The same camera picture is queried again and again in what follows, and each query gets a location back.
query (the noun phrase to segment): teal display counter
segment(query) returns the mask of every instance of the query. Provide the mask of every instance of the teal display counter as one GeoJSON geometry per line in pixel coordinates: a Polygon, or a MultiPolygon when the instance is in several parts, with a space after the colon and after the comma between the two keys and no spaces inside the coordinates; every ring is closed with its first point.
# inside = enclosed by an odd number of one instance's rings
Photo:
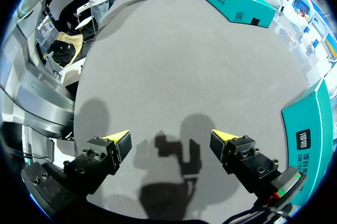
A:
{"type": "Polygon", "coordinates": [[[328,166],[333,146],[333,116],[324,79],[282,110],[288,141],[288,166],[295,166],[308,179],[291,201],[306,203],[317,189],[328,166]]]}
{"type": "Polygon", "coordinates": [[[229,21],[269,27],[276,9],[265,0],[207,0],[229,21]]]}

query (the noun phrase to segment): gray carpet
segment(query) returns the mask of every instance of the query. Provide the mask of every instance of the gray carpet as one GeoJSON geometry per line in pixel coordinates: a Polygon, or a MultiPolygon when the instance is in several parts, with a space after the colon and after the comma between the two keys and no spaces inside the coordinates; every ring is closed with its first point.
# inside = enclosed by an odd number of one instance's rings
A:
{"type": "Polygon", "coordinates": [[[88,200],[137,218],[222,223],[256,197],[222,169],[211,130],[249,135],[283,171],[281,109],[305,79],[272,29],[230,23],[205,0],[131,1],[112,10],[78,88],[78,153],[126,129],[133,142],[88,200]]]}

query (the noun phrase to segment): black bag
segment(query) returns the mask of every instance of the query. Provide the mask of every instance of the black bag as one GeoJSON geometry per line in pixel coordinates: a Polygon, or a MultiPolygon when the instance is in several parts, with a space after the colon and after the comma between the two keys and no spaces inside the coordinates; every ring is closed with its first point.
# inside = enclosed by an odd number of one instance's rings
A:
{"type": "Polygon", "coordinates": [[[47,53],[54,52],[53,60],[61,67],[65,67],[74,57],[76,49],[73,44],[64,41],[54,41],[47,53]]]}

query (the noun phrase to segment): jeans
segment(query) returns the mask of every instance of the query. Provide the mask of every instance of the jeans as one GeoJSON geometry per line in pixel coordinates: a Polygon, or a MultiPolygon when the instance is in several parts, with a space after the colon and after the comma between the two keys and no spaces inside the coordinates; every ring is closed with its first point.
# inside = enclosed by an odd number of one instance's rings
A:
{"type": "Polygon", "coordinates": [[[105,1],[101,4],[97,4],[93,7],[91,7],[91,11],[93,13],[93,16],[98,24],[98,27],[100,27],[102,25],[102,21],[106,15],[106,13],[108,12],[108,10],[110,9],[110,7],[115,3],[115,1],[117,0],[108,0],[105,1]]]}

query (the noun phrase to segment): qr code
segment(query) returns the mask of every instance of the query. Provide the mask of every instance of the qr code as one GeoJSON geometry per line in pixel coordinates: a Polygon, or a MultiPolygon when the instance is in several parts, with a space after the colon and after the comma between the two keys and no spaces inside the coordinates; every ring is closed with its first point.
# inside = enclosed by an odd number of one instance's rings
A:
{"type": "Polygon", "coordinates": [[[236,12],[235,20],[242,20],[243,12],[236,12]]]}

